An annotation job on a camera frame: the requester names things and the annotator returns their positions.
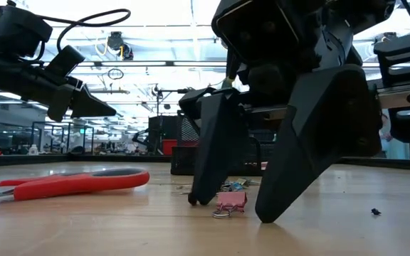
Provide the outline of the pink binder clip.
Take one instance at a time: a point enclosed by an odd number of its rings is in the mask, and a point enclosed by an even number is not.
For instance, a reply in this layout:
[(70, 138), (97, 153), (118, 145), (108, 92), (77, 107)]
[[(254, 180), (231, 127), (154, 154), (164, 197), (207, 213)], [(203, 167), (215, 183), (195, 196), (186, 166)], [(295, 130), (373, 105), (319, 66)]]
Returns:
[(243, 213), (247, 203), (244, 191), (220, 192), (216, 202), (216, 210), (212, 213), (214, 218), (230, 218), (233, 213)]

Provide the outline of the background black frame cell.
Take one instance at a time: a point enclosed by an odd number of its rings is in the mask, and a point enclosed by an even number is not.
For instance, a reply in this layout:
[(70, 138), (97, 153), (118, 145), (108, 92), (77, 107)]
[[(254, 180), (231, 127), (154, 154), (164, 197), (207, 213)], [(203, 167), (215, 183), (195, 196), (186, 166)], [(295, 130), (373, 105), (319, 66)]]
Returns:
[(33, 122), (31, 143), (41, 154), (92, 154), (95, 129), (73, 122)]

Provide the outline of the black boom stand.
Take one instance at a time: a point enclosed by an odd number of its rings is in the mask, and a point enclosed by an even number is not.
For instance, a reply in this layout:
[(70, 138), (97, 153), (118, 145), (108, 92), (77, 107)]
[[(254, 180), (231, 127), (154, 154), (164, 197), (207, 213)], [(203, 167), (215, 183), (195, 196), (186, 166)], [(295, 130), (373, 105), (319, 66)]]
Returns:
[(163, 98), (163, 93), (167, 92), (169, 95), (172, 93), (177, 93), (177, 94), (186, 94), (189, 91), (194, 90), (192, 87), (186, 87), (182, 89), (175, 89), (175, 90), (164, 90), (160, 89), (158, 84), (155, 83), (154, 87), (152, 88), (152, 94), (156, 97), (156, 114), (159, 116), (159, 106), (161, 105), (161, 98)]

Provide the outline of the black cabinet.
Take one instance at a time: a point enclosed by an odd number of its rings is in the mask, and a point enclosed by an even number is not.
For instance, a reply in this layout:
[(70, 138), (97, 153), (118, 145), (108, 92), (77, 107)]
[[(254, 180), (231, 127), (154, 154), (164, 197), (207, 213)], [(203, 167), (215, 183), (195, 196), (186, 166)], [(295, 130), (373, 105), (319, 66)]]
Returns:
[(162, 153), (163, 139), (176, 139), (177, 141), (178, 116), (156, 116), (149, 118), (148, 141), (156, 154)]

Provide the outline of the long ceiling light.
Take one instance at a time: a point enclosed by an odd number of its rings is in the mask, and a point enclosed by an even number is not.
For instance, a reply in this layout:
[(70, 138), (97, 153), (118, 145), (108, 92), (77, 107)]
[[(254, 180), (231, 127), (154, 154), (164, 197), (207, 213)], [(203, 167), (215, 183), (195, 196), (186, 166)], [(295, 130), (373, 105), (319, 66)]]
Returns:
[(83, 62), (79, 67), (226, 67), (225, 61), (102, 61)]

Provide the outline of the red-handled scissors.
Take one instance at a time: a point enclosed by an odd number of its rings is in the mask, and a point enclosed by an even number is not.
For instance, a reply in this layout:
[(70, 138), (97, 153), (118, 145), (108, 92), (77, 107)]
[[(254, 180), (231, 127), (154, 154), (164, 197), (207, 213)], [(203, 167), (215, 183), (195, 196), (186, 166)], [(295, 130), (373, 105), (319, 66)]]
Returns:
[(27, 201), (111, 191), (143, 186), (149, 179), (149, 172), (142, 169), (109, 169), (18, 178), (0, 181), (0, 197), (12, 196), (16, 201)]

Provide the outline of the person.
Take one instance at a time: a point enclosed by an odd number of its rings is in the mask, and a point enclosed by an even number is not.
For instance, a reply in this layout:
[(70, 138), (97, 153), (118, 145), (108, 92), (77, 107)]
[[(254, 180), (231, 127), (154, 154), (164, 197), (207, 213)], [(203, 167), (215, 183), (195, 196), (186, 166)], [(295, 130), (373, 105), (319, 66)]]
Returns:
[(390, 121), (387, 115), (382, 114), (382, 128), (379, 130), (379, 135), (382, 140), (385, 140), (387, 142), (390, 142), (393, 139), (393, 136), (391, 135), (391, 125)]

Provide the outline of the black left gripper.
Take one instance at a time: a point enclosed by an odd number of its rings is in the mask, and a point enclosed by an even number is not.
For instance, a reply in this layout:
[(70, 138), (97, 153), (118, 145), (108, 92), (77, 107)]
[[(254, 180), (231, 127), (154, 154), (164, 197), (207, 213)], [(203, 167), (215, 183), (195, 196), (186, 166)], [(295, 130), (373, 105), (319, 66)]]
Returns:
[(24, 60), (21, 56), (38, 46), (37, 37), (10, 33), (0, 36), (0, 90), (11, 92), (23, 101), (48, 106), (48, 116), (59, 122), (67, 110), (71, 119), (105, 119), (113, 116), (84, 114), (116, 114), (106, 102), (94, 97), (82, 80), (71, 77), (71, 71), (84, 57), (71, 46), (64, 47), (48, 64), (40, 60)]

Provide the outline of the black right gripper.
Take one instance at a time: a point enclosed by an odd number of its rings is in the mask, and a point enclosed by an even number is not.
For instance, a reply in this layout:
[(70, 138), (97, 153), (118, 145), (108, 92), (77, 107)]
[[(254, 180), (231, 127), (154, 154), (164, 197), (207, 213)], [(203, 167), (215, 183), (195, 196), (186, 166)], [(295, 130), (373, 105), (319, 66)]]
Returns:
[(230, 78), (287, 106), (256, 200), (261, 222), (274, 222), (343, 156), (377, 154), (383, 109), (393, 137), (410, 142), (410, 35), (376, 43), (382, 77), (374, 85), (352, 45), (396, 1), (293, 0), (303, 36), (292, 56), (247, 65), (228, 49)]

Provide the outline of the black mesh desk organizer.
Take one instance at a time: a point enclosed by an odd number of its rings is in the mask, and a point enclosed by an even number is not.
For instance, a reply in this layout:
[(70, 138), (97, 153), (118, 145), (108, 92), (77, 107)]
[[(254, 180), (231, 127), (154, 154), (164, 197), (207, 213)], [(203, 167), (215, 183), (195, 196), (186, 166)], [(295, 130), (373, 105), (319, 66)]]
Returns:
[[(177, 145), (172, 147), (171, 174), (193, 176), (199, 134), (185, 114), (177, 111)], [(273, 152), (275, 134), (267, 129), (250, 130), (245, 159), (237, 163), (229, 176), (261, 176), (261, 162), (268, 162)]]

